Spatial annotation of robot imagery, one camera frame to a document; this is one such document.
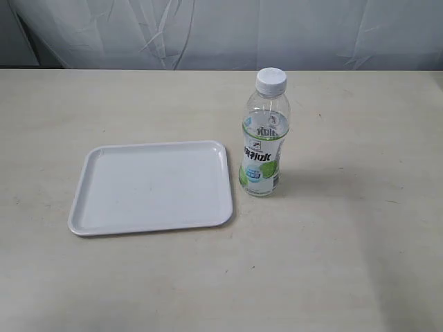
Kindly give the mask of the clear plastic water bottle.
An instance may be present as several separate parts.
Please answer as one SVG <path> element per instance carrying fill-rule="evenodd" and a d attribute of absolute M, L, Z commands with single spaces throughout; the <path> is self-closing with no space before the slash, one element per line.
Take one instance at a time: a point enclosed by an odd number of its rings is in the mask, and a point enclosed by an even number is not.
<path fill-rule="evenodd" d="M 291 107 L 286 87 L 284 71 L 263 68 L 257 72 L 255 92 L 246 103 L 239 182 L 253 196 L 267 196 L 278 185 L 281 149 L 290 128 Z"/>

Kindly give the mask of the white rectangular plastic tray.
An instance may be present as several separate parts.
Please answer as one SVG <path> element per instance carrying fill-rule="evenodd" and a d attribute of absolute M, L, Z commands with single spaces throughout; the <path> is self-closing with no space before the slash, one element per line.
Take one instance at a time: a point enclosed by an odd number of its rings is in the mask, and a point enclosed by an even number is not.
<path fill-rule="evenodd" d="M 108 145 L 85 158 L 68 227 L 80 237 L 211 228 L 232 214 L 220 142 Z"/>

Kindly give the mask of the white wrinkled backdrop curtain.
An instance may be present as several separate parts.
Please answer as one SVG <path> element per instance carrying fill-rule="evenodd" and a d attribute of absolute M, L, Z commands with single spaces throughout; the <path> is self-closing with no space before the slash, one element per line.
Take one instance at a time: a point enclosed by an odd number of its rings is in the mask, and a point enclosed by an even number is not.
<path fill-rule="evenodd" d="M 442 69 L 441 1 L 2 1 L 1 66 Z"/>

